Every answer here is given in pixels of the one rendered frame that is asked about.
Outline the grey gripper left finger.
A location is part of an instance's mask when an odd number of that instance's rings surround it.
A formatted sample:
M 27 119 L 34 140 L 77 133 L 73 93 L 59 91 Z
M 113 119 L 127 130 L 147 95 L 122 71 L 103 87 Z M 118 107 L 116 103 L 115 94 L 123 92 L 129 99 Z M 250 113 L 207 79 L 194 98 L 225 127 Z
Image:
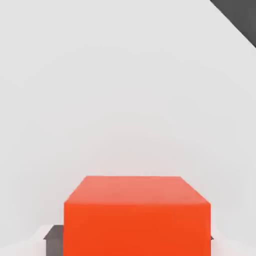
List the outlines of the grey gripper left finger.
M 23 256 L 63 256 L 62 224 L 43 225 L 25 243 Z

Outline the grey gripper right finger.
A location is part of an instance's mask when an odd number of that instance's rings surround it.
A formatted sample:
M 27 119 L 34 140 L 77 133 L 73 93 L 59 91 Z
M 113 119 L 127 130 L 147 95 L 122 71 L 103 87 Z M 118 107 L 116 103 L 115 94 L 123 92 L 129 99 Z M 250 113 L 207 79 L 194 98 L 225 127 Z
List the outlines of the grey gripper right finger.
M 228 256 L 228 239 L 217 227 L 211 230 L 211 256 Z

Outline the small red cube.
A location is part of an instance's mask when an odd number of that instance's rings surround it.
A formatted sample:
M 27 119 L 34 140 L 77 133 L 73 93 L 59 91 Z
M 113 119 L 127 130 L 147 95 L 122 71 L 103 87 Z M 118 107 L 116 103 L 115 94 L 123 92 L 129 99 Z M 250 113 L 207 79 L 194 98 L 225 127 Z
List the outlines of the small red cube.
M 179 176 L 87 176 L 64 203 L 63 256 L 211 256 L 211 204 Z

